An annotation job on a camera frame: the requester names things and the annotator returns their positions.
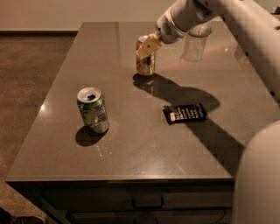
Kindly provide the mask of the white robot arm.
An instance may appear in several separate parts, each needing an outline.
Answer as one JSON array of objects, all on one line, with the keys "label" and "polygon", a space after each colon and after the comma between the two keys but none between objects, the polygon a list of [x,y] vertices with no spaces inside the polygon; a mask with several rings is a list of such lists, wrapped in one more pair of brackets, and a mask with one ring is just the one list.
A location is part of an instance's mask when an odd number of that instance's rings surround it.
[{"label": "white robot arm", "polygon": [[[279,19],[255,0],[177,0],[157,20],[136,55],[143,59],[162,44],[182,39],[191,29],[220,17],[246,54],[257,81],[234,95],[256,105],[280,101]],[[241,154],[234,184],[232,224],[280,224],[280,122],[254,133]]]}]

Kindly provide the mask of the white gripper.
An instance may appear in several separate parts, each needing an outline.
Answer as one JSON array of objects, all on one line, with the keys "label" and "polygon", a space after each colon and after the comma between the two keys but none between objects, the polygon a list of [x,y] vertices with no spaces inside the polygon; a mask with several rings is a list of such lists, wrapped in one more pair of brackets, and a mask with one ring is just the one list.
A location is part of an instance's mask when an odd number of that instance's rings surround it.
[{"label": "white gripper", "polygon": [[186,10],[176,6],[171,6],[165,13],[159,17],[156,22],[156,33],[149,34],[143,43],[136,50],[136,56],[144,59],[161,48],[162,44],[172,44],[182,39],[186,33],[182,30],[185,19]]}]

